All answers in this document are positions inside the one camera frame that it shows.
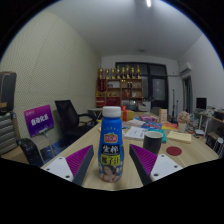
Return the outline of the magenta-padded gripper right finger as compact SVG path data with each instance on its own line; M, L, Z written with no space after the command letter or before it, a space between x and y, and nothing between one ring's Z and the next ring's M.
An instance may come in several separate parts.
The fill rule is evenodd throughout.
M148 185L182 169L165 154L155 155L133 144L129 145L129 154L143 185Z

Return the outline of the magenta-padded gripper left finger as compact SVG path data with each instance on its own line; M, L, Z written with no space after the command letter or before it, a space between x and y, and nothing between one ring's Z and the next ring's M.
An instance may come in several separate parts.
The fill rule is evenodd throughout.
M93 146L89 145L67 157L56 157L44 170L81 186L93 156Z

